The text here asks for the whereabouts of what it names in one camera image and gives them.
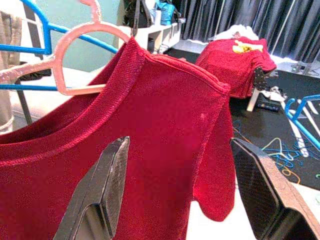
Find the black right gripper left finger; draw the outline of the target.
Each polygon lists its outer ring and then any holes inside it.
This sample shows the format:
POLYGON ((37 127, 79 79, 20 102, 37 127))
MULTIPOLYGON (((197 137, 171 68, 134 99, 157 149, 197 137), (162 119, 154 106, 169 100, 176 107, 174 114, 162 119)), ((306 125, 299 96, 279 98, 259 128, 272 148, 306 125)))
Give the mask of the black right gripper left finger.
POLYGON ((127 171, 129 136, 111 142, 80 180, 55 240, 111 240, 116 235, 127 171))

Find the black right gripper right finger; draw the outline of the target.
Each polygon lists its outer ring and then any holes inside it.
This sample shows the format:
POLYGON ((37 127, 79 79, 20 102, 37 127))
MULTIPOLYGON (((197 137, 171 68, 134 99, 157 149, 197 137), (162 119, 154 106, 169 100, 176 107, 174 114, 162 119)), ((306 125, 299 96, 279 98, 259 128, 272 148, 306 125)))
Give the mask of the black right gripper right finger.
POLYGON ((254 144, 232 138, 239 194, 257 240, 318 240, 320 224, 298 190, 254 144))

